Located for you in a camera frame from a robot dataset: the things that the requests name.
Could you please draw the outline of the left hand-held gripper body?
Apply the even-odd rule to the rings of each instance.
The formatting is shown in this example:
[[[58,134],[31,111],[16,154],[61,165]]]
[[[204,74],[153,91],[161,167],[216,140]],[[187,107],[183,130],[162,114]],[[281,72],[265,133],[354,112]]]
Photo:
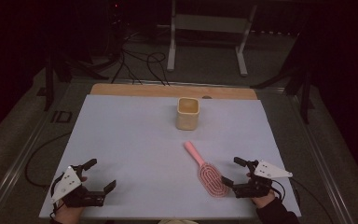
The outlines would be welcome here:
[[[62,201],[67,207],[103,206],[103,191],[89,191],[83,186],[81,165],[67,167],[51,185],[50,203],[57,205]]]

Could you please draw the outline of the pink hairbrush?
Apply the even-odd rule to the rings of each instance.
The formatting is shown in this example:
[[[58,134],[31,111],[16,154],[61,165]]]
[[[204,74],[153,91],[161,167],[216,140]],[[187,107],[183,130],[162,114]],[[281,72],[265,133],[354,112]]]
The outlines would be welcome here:
[[[184,148],[199,165],[198,177],[207,192],[215,198],[225,197],[228,194],[228,189],[222,183],[222,175],[217,168],[206,162],[190,141],[184,143]]]

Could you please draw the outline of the white metal stand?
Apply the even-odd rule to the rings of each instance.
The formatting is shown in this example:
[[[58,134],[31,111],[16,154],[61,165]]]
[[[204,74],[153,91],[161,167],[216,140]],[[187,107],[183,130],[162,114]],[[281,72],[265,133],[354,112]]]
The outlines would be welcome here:
[[[167,70],[172,72],[175,68],[177,30],[232,33],[242,34],[242,41],[235,48],[235,54],[240,75],[242,77],[246,77],[248,75],[248,71],[243,52],[248,36],[251,33],[256,10],[257,5],[252,4],[246,19],[180,14],[176,12],[176,0],[172,0],[170,24],[171,41],[168,52]]]

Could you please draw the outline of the person's right hand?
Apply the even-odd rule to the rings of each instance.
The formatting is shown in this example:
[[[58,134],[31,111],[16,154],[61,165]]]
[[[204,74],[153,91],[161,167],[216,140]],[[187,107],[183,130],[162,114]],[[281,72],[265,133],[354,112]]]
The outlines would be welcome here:
[[[258,209],[261,209],[267,206],[269,203],[275,200],[275,193],[271,190],[267,195],[262,197],[254,197],[252,198],[252,202]]]

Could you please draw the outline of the pale rounded object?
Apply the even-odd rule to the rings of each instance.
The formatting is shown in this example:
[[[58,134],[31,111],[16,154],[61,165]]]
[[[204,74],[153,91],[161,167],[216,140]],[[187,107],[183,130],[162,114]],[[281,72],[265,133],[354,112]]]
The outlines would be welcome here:
[[[171,219],[171,220],[161,220],[158,224],[199,224],[199,223],[192,220]]]

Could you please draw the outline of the person's left hand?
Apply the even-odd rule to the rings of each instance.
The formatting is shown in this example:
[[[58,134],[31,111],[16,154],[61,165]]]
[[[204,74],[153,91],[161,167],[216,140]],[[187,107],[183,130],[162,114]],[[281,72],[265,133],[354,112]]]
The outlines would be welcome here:
[[[84,207],[67,207],[65,204],[56,212],[54,220],[61,224],[78,224]]]

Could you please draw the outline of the black stand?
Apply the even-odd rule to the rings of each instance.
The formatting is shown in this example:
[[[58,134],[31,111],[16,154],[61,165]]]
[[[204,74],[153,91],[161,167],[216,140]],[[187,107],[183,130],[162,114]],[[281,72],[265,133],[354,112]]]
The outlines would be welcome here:
[[[71,58],[63,51],[48,49],[45,60],[45,87],[41,88],[37,93],[38,96],[45,97],[45,111],[49,111],[54,102],[54,73],[58,73],[59,70],[63,69],[65,66],[72,66],[75,69],[79,69],[87,76],[94,79],[106,80],[106,77],[92,71],[90,68]]]
[[[279,73],[270,79],[250,86],[251,89],[265,89],[282,79],[288,78],[289,81],[284,87],[284,92],[286,95],[295,96],[299,90],[302,90],[299,114],[306,124],[310,123],[308,118],[310,83],[312,68],[315,65],[312,49],[312,40],[306,38],[304,34],[299,34]]]

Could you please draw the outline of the white table mat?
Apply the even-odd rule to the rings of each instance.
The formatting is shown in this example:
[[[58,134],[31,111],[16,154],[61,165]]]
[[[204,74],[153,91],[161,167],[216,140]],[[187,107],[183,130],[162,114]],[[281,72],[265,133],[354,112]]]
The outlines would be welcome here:
[[[201,157],[235,183],[247,170],[234,163],[267,161],[283,166],[281,154],[258,100],[200,100],[198,127],[175,126],[177,101],[170,97],[90,95],[86,98],[57,168],[96,159],[86,187],[100,190],[115,181],[102,207],[87,219],[242,219],[255,216],[246,199],[211,196],[198,179],[198,165],[186,152],[190,141]]]

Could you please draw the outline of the black floor bracket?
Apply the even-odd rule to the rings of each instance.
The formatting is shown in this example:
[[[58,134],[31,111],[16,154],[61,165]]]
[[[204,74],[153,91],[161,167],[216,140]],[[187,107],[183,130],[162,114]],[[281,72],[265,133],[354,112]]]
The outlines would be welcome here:
[[[73,113],[70,111],[55,111],[50,120],[51,123],[69,123]]]

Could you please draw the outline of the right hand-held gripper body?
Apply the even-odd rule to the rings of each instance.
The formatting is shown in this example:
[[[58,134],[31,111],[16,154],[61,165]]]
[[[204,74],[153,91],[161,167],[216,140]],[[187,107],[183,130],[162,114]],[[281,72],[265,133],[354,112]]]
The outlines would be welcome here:
[[[254,198],[267,195],[271,190],[279,191],[272,187],[275,178],[292,177],[293,174],[266,161],[248,161],[249,181],[246,184],[235,184],[233,192],[237,198]]]

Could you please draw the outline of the beige square cup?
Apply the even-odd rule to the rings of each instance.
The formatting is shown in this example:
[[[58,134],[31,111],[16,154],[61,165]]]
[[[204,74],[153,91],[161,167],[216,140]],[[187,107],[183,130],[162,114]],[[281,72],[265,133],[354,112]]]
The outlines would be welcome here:
[[[181,97],[177,102],[176,128],[193,131],[198,127],[200,102],[196,98]]]

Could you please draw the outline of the metal floor rail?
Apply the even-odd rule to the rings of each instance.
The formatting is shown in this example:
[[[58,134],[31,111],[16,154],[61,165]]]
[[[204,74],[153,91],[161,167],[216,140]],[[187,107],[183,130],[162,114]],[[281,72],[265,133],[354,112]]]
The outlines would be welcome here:
[[[23,171],[53,113],[17,105],[0,124],[0,224],[48,224],[38,217],[45,192],[28,184]]]
[[[345,204],[342,195],[338,189],[335,178],[329,170],[324,159],[323,153],[317,144],[309,125],[302,119],[300,115],[300,102],[295,96],[288,96],[288,101],[295,113],[297,122],[299,123],[303,134],[309,145],[309,152],[314,160],[318,173],[324,183],[324,187],[332,203],[340,224],[353,224],[352,216]]]

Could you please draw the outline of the wooden table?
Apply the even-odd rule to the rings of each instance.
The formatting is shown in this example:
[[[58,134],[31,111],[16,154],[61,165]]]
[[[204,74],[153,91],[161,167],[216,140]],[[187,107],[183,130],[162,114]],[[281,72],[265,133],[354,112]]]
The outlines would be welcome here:
[[[227,87],[98,83],[91,88],[90,93],[92,95],[192,98],[202,98],[202,96],[208,95],[213,99],[257,100],[257,95],[254,90]]]

